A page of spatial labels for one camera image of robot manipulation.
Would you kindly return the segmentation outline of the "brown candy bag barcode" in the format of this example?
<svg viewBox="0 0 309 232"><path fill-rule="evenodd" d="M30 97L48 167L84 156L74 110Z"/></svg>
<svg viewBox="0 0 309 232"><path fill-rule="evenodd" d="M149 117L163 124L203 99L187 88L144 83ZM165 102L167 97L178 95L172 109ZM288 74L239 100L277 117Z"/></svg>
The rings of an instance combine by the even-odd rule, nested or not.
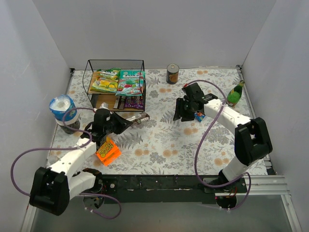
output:
<svg viewBox="0 0 309 232"><path fill-rule="evenodd" d="M130 121L132 123L132 126L135 126L141 124L142 122L148 121L149 119L150 116L146 112L142 112L140 114L127 118L127 121Z"/></svg>

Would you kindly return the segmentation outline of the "teal red candy bag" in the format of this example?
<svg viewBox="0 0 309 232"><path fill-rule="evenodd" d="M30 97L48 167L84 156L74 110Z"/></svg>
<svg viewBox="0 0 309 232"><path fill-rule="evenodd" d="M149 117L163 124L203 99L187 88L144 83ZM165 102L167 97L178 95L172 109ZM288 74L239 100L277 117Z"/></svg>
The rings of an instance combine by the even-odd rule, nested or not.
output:
<svg viewBox="0 0 309 232"><path fill-rule="evenodd" d="M145 71L121 70L116 96L142 96Z"/></svg>

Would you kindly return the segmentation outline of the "brown M&M candy bag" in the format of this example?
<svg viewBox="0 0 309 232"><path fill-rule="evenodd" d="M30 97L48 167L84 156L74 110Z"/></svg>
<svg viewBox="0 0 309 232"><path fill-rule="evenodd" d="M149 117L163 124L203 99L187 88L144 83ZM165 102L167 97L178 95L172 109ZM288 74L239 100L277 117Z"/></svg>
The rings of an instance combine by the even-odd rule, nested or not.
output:
<svg viewBox="0 0 309 232"><path fill-rule="evenodd" d="M135 106L135 97L126 97L125 108L134 108L134 106Z"/></svg>

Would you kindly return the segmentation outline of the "blue M&M candy bag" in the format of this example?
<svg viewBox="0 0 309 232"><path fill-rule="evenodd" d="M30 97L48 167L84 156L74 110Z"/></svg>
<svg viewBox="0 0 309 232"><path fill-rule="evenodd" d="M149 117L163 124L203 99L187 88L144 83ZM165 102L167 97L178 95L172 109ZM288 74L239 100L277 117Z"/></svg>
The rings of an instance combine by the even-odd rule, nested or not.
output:
<svg viewBox="0 0 309 232"><path fill-rule="evenodd" d="M195 113L195 119L198 121L198 122L202 122L202 120L205 118L205 115L201 112L197 112Z"/></svg>

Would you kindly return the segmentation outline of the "green yellow candy bag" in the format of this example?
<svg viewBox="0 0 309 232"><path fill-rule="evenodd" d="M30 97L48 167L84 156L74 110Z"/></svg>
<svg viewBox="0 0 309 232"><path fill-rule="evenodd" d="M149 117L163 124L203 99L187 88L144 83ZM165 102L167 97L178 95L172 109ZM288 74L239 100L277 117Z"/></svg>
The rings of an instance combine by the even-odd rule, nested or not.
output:
<svg viewBox="0 0 309 232"><path fill-rule="evenodd" d="M112 68L107 70L98 69L93 72L93 82L90 85L90 91L116 93L118 90L120 72L120 68Z"/></svg>

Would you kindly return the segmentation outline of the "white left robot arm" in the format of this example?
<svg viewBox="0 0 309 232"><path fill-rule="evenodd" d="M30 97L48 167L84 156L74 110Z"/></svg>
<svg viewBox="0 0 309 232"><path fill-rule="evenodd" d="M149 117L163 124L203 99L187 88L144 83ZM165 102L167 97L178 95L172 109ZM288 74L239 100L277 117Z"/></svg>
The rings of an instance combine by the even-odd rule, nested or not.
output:
<svg viewBox="0 0 309 232"><path fill-rule="evenodd" d="M95 169L77 170L106 142L109 134L121 134L132 122L108 109L97 109L75 147L48 168L40 167L34 175L29 203L54 215L61 215L70 200L86 192L101 193L101 172Z"/></svg>

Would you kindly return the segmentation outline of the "purple M&M candy bag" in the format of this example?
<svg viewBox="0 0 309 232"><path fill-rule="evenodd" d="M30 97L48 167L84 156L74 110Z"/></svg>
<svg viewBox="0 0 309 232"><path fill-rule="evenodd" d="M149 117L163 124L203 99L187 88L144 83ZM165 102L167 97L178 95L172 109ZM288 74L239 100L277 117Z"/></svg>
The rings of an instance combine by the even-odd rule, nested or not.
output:
<svg viewBox="0 0 309 232"><path fill-rule="evenodd" d="M134 98L134 108L144 109L143 96L136 96Z"/></svg>

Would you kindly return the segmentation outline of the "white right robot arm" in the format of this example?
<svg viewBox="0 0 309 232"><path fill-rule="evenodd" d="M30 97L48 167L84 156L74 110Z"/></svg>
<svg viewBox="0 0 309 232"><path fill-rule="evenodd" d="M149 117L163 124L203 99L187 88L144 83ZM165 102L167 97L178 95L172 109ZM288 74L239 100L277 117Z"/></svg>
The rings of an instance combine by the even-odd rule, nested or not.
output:
<svg viewBox="0 0 309 232"><path fill-rule="evenodd" d="M204 94L198 81L184 85L182 90L184 97L176 100L173 118L175 121L192 121L196 113L203 112L205 116L213 119L211 126L218 122L233 133L235 138L233 159L210 183L199 178L202 185L214 189L231 186L242 178L254 163L272 152L273 146L267 125L262 118L242 115L217 96Z"/></svg>

